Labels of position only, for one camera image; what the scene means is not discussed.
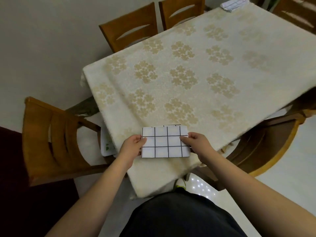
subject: brown wooden chair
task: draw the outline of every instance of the brown wooden chair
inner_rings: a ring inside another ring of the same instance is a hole
[[[109,166],[90,166],[77,144],[80,126],[96,131],[100,144],[98,125],[32,97],[25,105],[22,147],[30,186],[100,173]]]
[[[280,0],[273,14],[316,34],[316,0]]]
[[[173,16],[176,11],[194,5]],[[160,15],[163,29],[168,30],[177,23],[190,17],[199,16],[204,13],[205,0],[164,0],[159,2]]]
[[[132,33],[122,35],[136,27],[144,26]],[[108,23],[99,25],[113,53],[123,50],[129,44],[158,34],[155,3],[142,7]]]
[[[316,87],[287,106],[291,108],[286,115],[264,120],[244,133],[227,159],[253,177],[264,173],[277,163],[290,147],[299,125],[303,124],[306,118],[316,115]],[[218,191],[224,189],[208,167],[197,167],[191,173]]]

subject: dark clothing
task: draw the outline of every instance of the dark clothing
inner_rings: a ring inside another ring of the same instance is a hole
[[[137,207],[120,237],[246,236],[234,218],[209,199],[183,188]]]

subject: person's left hand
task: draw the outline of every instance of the person's left hand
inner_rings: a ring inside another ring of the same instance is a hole
[[[134,159],[146,141],[147,138],[142,139],[142,135],[132,135],[123,142],[116,159],[121,159],[126,164],[126,170],[132,167]]]

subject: tablecloth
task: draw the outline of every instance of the tablecloth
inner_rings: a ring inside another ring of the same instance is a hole
[[[316,36],[248,4],[217,8],[83,69],[117,149],[142,127],[183,124],[215,149],[316,85]],[[200,164],[136,159],[147,197]]]

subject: person's right arm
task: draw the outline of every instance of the person's right arm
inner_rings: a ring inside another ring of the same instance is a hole
[[[259,234],[316,236],[314,215],[222,157],[204,135],[190,132],[180,139],[214,172]]]

